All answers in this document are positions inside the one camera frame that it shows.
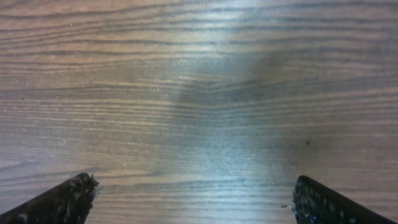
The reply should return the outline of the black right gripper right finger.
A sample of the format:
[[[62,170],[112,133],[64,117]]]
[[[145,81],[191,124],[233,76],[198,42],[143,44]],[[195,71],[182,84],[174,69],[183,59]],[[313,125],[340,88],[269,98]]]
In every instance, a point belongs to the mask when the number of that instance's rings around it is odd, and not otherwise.
[[[297,224],[397,224],[305,175],[293,196]]]

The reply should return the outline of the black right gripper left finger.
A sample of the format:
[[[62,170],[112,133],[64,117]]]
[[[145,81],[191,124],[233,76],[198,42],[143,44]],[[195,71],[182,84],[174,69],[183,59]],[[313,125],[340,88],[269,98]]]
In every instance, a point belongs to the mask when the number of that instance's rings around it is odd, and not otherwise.
[[[1,224],[85,224],[99,182],[80,173],[1,214]]]

